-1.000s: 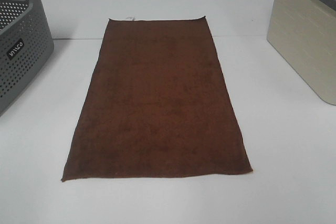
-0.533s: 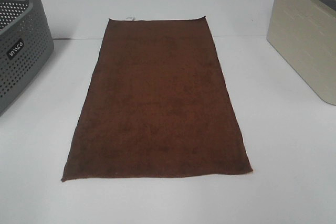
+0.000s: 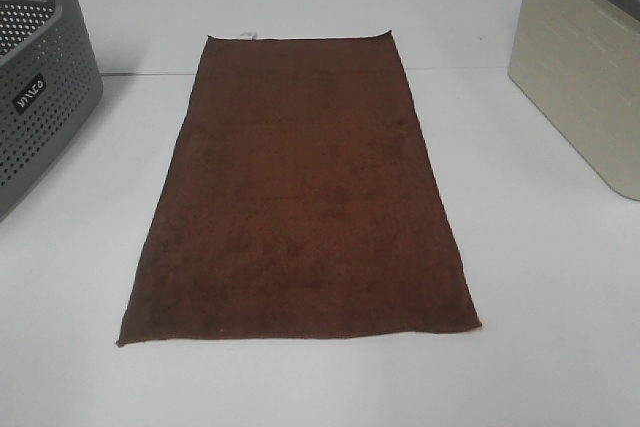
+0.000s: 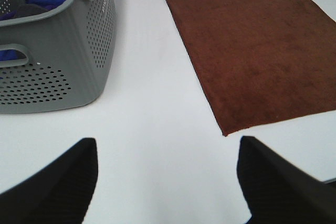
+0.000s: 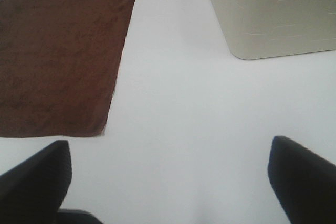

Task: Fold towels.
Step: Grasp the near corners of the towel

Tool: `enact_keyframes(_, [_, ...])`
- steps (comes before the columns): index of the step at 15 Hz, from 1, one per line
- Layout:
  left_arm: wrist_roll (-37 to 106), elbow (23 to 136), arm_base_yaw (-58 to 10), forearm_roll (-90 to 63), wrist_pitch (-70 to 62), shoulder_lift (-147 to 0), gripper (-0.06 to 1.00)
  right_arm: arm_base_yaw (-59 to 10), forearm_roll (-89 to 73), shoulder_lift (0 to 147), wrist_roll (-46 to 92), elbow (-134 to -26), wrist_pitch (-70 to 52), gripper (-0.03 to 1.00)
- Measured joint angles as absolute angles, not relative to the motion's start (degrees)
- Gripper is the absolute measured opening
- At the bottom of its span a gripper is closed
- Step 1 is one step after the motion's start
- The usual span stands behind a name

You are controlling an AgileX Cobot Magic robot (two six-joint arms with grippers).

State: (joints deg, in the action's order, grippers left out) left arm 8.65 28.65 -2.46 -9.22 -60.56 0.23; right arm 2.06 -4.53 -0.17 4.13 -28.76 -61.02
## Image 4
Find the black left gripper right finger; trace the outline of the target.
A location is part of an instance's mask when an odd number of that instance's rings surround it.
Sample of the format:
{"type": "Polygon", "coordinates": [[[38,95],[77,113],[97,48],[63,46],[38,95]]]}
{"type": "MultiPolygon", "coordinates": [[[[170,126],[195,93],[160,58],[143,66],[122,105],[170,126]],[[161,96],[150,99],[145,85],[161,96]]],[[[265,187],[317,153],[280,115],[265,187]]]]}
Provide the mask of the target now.
{"type": "Polygon", "coordinates": [[[237,177],[248,223],[335,223],[335,183],[318,181],[255,137],[240,140],[237,177]]]}

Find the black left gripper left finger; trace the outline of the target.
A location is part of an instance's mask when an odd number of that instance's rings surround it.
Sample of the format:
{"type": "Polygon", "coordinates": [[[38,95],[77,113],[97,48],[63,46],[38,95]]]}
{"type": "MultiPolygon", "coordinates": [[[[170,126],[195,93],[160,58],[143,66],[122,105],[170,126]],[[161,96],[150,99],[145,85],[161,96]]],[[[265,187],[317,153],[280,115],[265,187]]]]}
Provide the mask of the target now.
{"type": "Polygon", "coordinates": [[[94,138],[83,138],[1,193],[1,223],[83,223],[98,179],[94,138]]]}

